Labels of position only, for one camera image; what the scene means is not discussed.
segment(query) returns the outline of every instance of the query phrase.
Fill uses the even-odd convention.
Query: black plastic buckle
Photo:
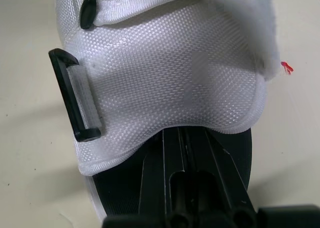
[[[71,122],[75,139],[78,142],[87,142],[101,137],[98,128],[86,129],[80,109],[72,88],[67,68],[71,65],[79,65],[78,60],[70,53],[62,49],[54,49],[49,52],[56,79],[64,100],[66,110]]]

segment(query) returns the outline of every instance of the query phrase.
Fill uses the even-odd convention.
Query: red thread
[[[285,72],[289,75],[294,71],[294,69],[287,62],[281,62],[281,65],[284,67]]]

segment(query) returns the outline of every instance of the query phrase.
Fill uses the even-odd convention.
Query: black clip
[[[89,29],[97,15],[97,0],[84,0],[80,10],[80,27]]]
[[[79,65],[78,60],[62,49],[54,49],[49,52],[56,79],[58,81],[66,110],[71,122],[75,139],[78,142],[87,142],[101,137],[98,128],[86,129],[81,117],[80,109],[72,88],[67,68],[71,65]]]

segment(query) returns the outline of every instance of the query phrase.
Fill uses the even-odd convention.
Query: white fabric upper
[[[240,133],[259,119],[279,64],[270,0],[97,0],[90,30],[82,2],[56,0],[63,47],[81,65],[69,76],[82,117],[102,131],[75,142],[82,174],[122,163],[167,127]]]

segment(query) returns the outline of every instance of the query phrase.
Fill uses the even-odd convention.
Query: beige floor
[[[255,206],[320,205],[320,0],[274,0],[281,58],[253,129]],[[47,52],[54,0],[0,0],[0,226],[99,227]]]

